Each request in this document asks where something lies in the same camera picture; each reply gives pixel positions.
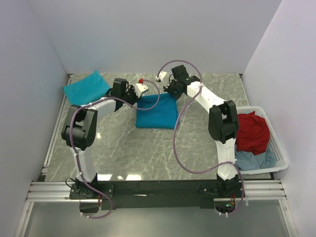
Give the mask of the blue polo t-shirt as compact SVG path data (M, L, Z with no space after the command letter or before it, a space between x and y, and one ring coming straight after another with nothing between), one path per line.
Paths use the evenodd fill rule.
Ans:
M160 94L157 105L146 111L136 111L137 128L173 129L178 118L177 101L168 93Z

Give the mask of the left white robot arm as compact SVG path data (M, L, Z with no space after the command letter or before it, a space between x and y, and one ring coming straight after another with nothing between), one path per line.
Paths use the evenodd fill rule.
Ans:
M101 98L86 105L69 107L61 137L70 147L76 165L71 199L90 199L99 195L97 171L92 162L91 151L96 138L98 119L116 112L124 102L134 105L148 90L142 79L130 85L127 80L117 78Z

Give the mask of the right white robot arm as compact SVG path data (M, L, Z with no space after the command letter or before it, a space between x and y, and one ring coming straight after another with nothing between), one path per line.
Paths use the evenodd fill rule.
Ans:
M234 101L225 101L208 89L196 76L189 76L186 67L171 69L173 79L163 90L175 99L182 94L197 101L208 112L208 132L215 141L218 157L217 184L213 193L228 197L241 188L235 167L235 144L239 122Z

